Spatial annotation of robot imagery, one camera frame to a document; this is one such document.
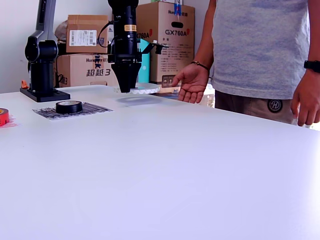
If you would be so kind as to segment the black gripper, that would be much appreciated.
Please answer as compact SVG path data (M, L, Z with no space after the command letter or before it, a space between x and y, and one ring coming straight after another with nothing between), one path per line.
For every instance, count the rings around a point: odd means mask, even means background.
M114 43L110 43L107 46L107 62L112 64L111 68L122 93L129 93L131 89L136 87L139 70L142 66L142 52L139 49L139 44L136 43L134 46L135 52L132 54L117 54Z

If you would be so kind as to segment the person's right hand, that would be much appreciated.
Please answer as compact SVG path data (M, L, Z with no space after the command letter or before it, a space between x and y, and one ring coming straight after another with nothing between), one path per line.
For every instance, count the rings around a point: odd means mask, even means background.
M178 100L186 103L200 103L209 81L209 71L194 62L184 67L174 78L172 86L181 83Z

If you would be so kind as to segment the person's left hand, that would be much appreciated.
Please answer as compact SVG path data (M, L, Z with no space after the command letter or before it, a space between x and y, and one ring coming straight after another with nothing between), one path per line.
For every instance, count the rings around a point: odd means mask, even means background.
M291 102L297 124L311 126L320 122L320 74L307 69Z

